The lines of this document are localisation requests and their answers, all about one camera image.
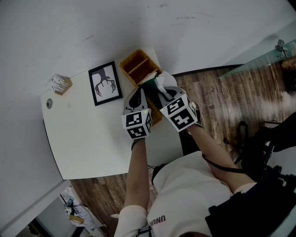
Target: wooden floor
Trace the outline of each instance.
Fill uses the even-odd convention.
[[[232,69],[211,70],[176,77],[201,111],[204,129],[232,156],[236,151],[224,145],[223,139],[237,142],[237,127],[244,120],[250,136],[264,121],[284,121],[296,111],[296,96],[285,91],[279,64],[263,69],[249,70],[228,78],[218,78]],[[117,220],[110,215],[123,207],[126,174],[72,180],[84,205],[107,225],[107,236],[113,236]],[[150,204],[155,194],[150,192]]]

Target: white t-shirt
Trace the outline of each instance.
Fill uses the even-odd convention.
[[[246,192],[255,183],[236,192]],[[141,206],[127,206],[119,214],[115,237],[134,237],[148,224],[156,237],[179,237],[187,232],[211,236],[205,221],[209,207],[227,201],[229,187],[214,177],[200,151],[162,168],[154,179],[158,195],[147,215]]]

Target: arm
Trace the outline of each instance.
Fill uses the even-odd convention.
[[[138,205],[147,210],[150,199],[146,144],[137,141],[131,153],[124,206]]]
[[[203,130],[203,128],[191,125],[187,130],[191,133],[194,141],[207,159],[224,167],[238,168],[230,158],[229,154],[217,144],[214,139]],[[220,170],[210,164],[209,166],[216,178],[225,182],[232,192],[244,184],[254,182],[246,174],[231,173]]]

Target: framed picture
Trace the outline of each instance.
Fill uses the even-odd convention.
[[[95,106],[122,98],[114,62],[89,70],[88,74]]]

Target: white table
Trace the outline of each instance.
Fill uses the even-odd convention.
[[[146,53],[159,65],[154,50]],[[95,106],[88,70],[71,78],[73,86],[59,96],[41,95],[49,143],[63,179],[82,179],[128,172],[132,141],[121,122],[124,98],[134,89],[115,60],[123,98]],[[53,100],[51,109],[46,107]],[[148,164],[160,165],[183,156],[179,134],[163,120],[146,139]]]

